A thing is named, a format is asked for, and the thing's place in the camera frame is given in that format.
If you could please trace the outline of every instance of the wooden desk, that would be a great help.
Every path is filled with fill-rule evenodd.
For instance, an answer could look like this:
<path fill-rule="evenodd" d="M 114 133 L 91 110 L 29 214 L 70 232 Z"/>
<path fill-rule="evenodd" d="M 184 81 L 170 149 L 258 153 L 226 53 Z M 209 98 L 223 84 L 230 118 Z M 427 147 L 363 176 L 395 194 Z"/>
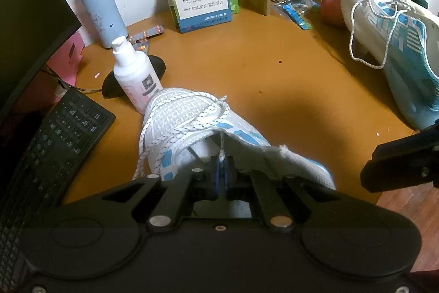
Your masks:
<path fill-rule="evenodd" d="M 164 87 L 228 95 L 231 109 L 272 145 L 324 164 L 337 188 L 371 202 L 359 173 L 375 147 L 412 134 L 384 74 L 350 59 L 348 32 L 312 18 L 314 30 L 246 9 L 233 21 L 187 34 L 175 31 L 169 12 L 130 26 L 134 34 L 157 24 L 165 34 L 151 40 L 150 54 L 166 62 Z M 112 69 L 110 50 L 83 51 L 78 86 L 98 88 Z M 131 179 L 137 163 L 142 116 L 127 98 L 90 94 L 116 121 L 90 154 L 64 202 L 90 196 Z"/>

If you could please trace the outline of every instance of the shoelace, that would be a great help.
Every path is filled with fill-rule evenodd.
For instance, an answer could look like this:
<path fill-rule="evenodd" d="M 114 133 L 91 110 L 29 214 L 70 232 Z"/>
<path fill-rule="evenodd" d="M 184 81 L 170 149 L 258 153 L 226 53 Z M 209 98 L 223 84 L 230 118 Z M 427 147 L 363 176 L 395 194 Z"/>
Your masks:
<path fill-rule="evenodd" d="M 166 104 L 169 104 L 170 102 L 174 102 L 174 101 L 177 101 L 177 100 L 180 100 L 180 99 L 183 99 L 183 98 L 194 97 L 194 96 L 207 97 L 210 100 L 212 100 L 213 103 L 210 104 L 208 107 L 206 107 L 194 120 L 192 120 L 189 124 L 185 125 L 184 127 L 171 129 L 168 133 L 163 134 L 159 138 L 157 138 L 155 140 L 152 140 L 151 142 L 148 142 L 146 144 L 144 143 L 146 130 L 151 125 L 151 122 L 152 122 L 152 119 L 154 117 L 155 112 L 161 106 L 164 106 Z M 166 100 L 160 101 L 157 104 L 155 104 L 154 107 L 151 110 L 151 114 L 149 115 L 148 120 L 146 121 L 145 125 L 142 128 L 142 132 L 140 133 L 140 139 L 139 139 L 139 160 L 137 161 L 137 167 L 136 167 L 136 171 L 135 171 L 134 176 L 133 176 L 133 180 L 137 179 L 139 177 L 142 177 L 144 175 L 145 159 L 148 156 L 148 154 L 151 151 L 151 148 L 153 146 L 155 146 L 155 145 L 163 142 L 164 140 L 172 137 L 160 149 L 159 154 L 157 155 L 157 159 L 156 159 L 156 161 L 154 163 L 154 170 L 153 170 L 153 174 L 157 174 L 159 172 L 159 169 L 160 169 L 160 166 L 161 166 L 161 161 L 162 161 L 163 154 L 168 151 L 168 149 L 170 148 L 170 146 L 173 143 L 177 142 L 177 140 L 179 140 L 181 137 L 183 137 L 184 135 L 186 135 L 189 132 L 196 132 L 196 131 L 203 130 L 203 129 L 210 129 L 210 128 L 213 128 L 218 123 L 220 123 L 221 121 L 223 121 L 228 116 L 228 114 L 230 112 L 230 107 L 225 102 L 226 98 L 227 98 L 227 96 L 224 96 L 224 97 L 218 99 L 215 96 L 213 96 L 213 95 L 211 95 L 210 93 L 207 93 L 207 92 L 192 92 L 192 93 L 185 93 L 185 94 L 182 94 L 182 95 L 173 96 L 173 97 L 170 97 L 170 98 L 168 98 Z M 205 118 L 207 115 L 210 115 L 210 114 L 212 114 L 212 113 L 217 111 L 217 105 L 220 106 L 223 109 L 223 114 L 221 116 L 217 117 L 216 119 L 208 122 L 208 123 L 201 123 L 200 121 L 201 121 L 202 118 Z M 220 137 L 221 137 L 221 144 L 220 144 L 219 160 L 223 161 L 224 158 L 225 158 L 224 134 L 223 134 L 223 132 L 220 132 Z"/>
<path fill-rule="evenodd" d="M 399 19 L 399 16 L 400 16 L 401 14 L 403 14 L 403 13 L 407 13 L 407 11 L 408 11 L 407 9 L 401 9 L 401 10 L 398 10 L 398 5 L 402 5 L 402 6 L 404 6 L 405 8 L 410 8 L 410 9 L 411 9 L 411 6 L 410 6 L 410 5 L 408 5 L 408 4 L 404 3 L 404 2 L 401 2 L 401 1 L 399 1 L 399 0 L 391 0 L 391 2 L 392 2 L 391 4 L 394 4 L 394 5 L 395 5 L 395 9 L 394 9 L 394 10 L 395 10 L 395 13 L 394 13 L 394 15 L 392 15 L 392 16 L 384 16 L 384 15 L 381 15 L 381 14 L 377 14 L 377 13 L 374 11 L 374 8 L 372 7 L 372 1 L 371 1 L 371 0 L 362 0 L 362 1 L 358 1 L 357 3 L 354 4 L 354 6 L 353 6 L 353 8 L 352 8 L 352 11 L 351 11 L 352 31 L 351 31 L 351 38 L 350 38 L 350 41 L 349 41 L 349 53 L 351 54 L 351 57 L 352 57 L 353 60 L 355 60 L 355 61 L 359 61 L 359 62 L 363 63 L 364 65 L 367 65 L 368 67 L 373 68 L 373 69 L 376 69 L 376 70 L 381 70 L 381 69 L 384 67 L 384 65 L 386 64 L 386 61 L 387 61 L 387 54 L 388 54 L 388 52 L 389 52 L 390 41 L 392 40 L 393 32 L 395 31 L 396 26 L 398 25 L 398 19 Z M 355 30 L 354 13 L 355 13 L 355 9 L 356 9 L 360 4 L 363 4 L 363 3 L 367 3 L 367 4 L 369 5 L 369 8 L 370 8 L 370 10 L 372 11 L 372 13 L 373 13 L 374 15 L 376 15 L 378 18 L 381 18 L 381 19 L 394 19 L 394 20 L 395 20 L 395 22 L 394 22 L 394 24 L 393 24 L 393 27 L 392 27 L 392 29 L 390 30 L 389 37 L 388 37 L 387 42 L 386 42 L 386 45 L 385 45 L 385 52 L 384 52 L 384 59 L 383 59 L 383 62 L 382 62 L 382 64 L 379 65 L 379 66 L 373 65 L 373 64 L 368 63 L 367 61 L 365 61 L 365 60 L 363 60 L 363 59 L 359 59 L 358 57 L 355 57 L 354 54 L 353 54 L 353 52 L 352 52 L 352 43 L 353 43 L 353 40 L 354 40 L 354 30 Z"/>

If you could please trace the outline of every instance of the computer monitor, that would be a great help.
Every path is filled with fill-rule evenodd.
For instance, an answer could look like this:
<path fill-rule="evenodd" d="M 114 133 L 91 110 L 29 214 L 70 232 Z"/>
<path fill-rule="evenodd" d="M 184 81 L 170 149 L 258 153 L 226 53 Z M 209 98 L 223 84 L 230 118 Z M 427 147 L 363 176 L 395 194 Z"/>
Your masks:
<path fill-rule="evenodd" d="M 80 26 L 66 0 L 0 0 L 0 127 L 35 74 Z"/>

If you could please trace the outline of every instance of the black keyboard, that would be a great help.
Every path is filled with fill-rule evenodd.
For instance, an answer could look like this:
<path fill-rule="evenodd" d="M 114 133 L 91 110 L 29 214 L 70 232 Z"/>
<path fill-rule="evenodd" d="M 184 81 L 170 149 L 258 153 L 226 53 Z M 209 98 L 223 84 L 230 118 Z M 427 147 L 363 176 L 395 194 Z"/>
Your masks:
<path fill-rule="evenodd" d="M 26 223 L 56 206 L 115 116 L 69 89 L 32 138 L 0 201 L 0 289 L 15 289 L 27 272 L 20 253 Z"/>

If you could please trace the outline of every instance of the blue and white sneaker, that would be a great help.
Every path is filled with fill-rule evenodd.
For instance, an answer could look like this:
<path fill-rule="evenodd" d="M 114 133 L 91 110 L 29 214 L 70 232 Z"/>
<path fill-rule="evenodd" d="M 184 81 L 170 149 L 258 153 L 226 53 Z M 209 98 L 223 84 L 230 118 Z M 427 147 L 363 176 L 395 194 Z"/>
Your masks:
<path fill-rule="evenodd" d="M 355 61 L 383 69 L 406 120 L 425 129 L 439 118 L 439 18 L 410 0 L 341 0 Z M 380 63 L 352 53 L 358 40 Z"/>
<path fill-rule="evenodd" d="M 335 189 L 326 168 L 286 146 L 271 146 L 224 100 L 177 88 L 157 92 L 146 108 L 133 179 L 145 174 L 146 158 L 152 174 L 170 180 L 185 168 L 207 169 L 213 155 L 231 155 L 237 169 L 261 170 L 271 178 L 300 175 Z"/>

